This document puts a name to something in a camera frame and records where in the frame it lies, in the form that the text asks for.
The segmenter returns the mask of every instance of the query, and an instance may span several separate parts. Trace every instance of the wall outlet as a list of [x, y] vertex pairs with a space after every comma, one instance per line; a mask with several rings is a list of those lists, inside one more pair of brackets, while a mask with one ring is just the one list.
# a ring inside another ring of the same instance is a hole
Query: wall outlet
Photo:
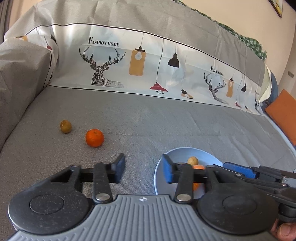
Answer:
[[294, 78], [294, 75], [290, 71], [288, 71], [288, 76]]

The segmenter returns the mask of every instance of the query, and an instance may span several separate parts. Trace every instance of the bowl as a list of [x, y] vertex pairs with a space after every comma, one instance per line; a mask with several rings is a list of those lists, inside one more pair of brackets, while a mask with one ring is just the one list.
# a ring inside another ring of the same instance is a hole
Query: bowl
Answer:
[[[222, 166], [222, 162], [220, 162], [213, 155], [192, 147], [179, 147], [176, 149], [172, 149], [166, 153], [169, 158], [177, 163], [177, 162], [187, 162], [188, 158], [191, 156], [197, 157], [199, 164], [203, 166], [216, 164], [218, 166]], [[176, 183], [169, 184], [165, 181], [165, 177], [163, 174], [163, 162], [161, 159], [157, 163], [155, 172], [154, 172], [154, 189], [157, 195], [168, 194], [173, 199], [175, 195], [175, 191], [177, 188]], [[204, 184], [200, 184], [199, 188], [193, 192], [193, 198], [200, 198], [205, 193]]]

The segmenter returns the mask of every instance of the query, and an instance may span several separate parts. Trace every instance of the green and white gingham fabric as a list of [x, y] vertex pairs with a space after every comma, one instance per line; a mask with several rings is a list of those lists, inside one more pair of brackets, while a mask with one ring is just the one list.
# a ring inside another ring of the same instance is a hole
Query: green and white gingham fabric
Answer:
[[[186, 4], [184, 4], [183, 2], [181, 2], [180, 0], [173, 0], [173, 1], [176, 2], [176, 3], [182, 4], [182, 5], [186, 6], [186, 7], [189, 7]], [[242, 35], [238, 34], [236, 31], [234, 31], [232, 28], [228, 27], [225, 24], [217, 22], [216, 20], [214, 20], [211, 17], [205, 15], [204, 13], [202, 13], [202, 12], [196, 10], [196, 9], [193, 9], [193, 8], [190, 8], [190, 9], [193, 10], [193, 11], [198, 12], [199, 14], [201, 14], [201, 15], [203, 15], [205, 17], [207, 17], [208, 19], [212, 20], [213, 22], [215, 22], [216, 24], [218, 24], [219, 26], [221, 26], [222, 28], [227, 30], [229, 33], [233, 34], [240, 41], [242, 41], [245, 45], [247, 45], [262, 61], [266, 60], [266, 58], [267, 58], [266, 50], [263, 50], [262, 45], [256, 39], [252, 39], [252, 38], [242, 36]]]

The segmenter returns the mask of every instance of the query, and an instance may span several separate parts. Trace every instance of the white printed fabric panel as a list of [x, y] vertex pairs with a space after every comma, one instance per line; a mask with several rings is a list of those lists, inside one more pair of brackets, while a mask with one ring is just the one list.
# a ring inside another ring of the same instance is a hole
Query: white printed fabric panel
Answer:
[[208, 54], [150, 33], [92, 24], [39, 26], [59, 47], [49, 85], [134, 93], [260, 114], [261, 87]]

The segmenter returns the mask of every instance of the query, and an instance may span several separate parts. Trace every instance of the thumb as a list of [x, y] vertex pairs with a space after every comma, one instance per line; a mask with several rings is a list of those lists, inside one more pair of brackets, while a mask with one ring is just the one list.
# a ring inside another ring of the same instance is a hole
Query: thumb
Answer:
[[294, 241], [296, 239], [296, 223], [283, 223], [277, 232], [278, 239]]

